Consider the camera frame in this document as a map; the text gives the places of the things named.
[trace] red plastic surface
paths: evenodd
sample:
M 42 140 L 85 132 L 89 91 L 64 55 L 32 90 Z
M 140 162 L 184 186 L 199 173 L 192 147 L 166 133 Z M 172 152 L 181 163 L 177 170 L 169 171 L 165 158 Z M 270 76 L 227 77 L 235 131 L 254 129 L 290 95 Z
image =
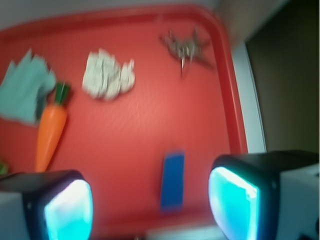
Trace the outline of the red plastic surface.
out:
M 181 79 L 181 65 L 159 35 L 172 29 L 185 38 L 195 26 L 201 40 L 212 41 L 204 54 L 216 69 L 194 63 Z M 94 238 L 213 223 L 212 163 L 221 154 L 247 152 L 230 46 L 214 15 L 192 5 L 152 6 L 17 26 L 0 32 L 0 79 L 29 48 L 72 84 L 67 125 L 49 170 L 76 169 L 90 183 Z M 99 48 L 121 64 L 135 60 L 134 88 L 114 101 L 82 91 L 88 54 Z M 36 128 L 0 119 L 0 156 L 13 172 L 34 170 L 36 141 Z M 183 211 L 161 214 L 164 157 L 181 150 Z

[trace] cyan light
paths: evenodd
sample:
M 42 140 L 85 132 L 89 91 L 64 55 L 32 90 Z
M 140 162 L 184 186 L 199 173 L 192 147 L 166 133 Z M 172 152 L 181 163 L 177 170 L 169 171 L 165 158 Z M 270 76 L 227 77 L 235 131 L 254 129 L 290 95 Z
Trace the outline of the cyan light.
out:
M 93 199 L 89 184 L 70 183 L 45 207 L 44 218 L 50 240 L 87 240 L 93 223 Z
M 209 177 L 209 201 L 214 219 L 228 239 L 257 239 L 258 187 L 225 167 L 217 167 Z

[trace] white crumpled tissue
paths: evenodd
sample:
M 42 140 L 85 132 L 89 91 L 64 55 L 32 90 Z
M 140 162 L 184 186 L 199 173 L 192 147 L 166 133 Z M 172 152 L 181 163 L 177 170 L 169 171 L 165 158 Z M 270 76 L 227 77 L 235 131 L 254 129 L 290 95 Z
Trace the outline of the white crumpled tissue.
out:
M 121 67 L 114 55 L 103 49 L 90 52 L 82 81 L 82 89 L 92 98 L 115 99 L 135 84 L 135 62 L 130 60 Z

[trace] blue sponge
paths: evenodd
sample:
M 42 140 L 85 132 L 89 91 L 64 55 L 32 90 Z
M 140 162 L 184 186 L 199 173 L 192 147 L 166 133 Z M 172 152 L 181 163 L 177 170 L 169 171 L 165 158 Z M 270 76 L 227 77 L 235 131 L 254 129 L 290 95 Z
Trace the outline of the blue sponge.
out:
M 164 160 L 161 211 L 180 211 L 184 200 L 184 168 L 185 155 L 183 153 L 170 154 Z

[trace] green cloth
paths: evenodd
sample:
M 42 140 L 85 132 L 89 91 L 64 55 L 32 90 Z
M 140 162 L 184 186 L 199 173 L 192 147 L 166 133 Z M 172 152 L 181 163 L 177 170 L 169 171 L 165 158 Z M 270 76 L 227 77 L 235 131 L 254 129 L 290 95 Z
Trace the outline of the green cloth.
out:
M 0 117 L 37 124 L 55 85 L 55 73 L 48 71 L 43 58 L 32 57 L 29 50 L 17 66 L 14 62 L 9 64 L 0 85 Z

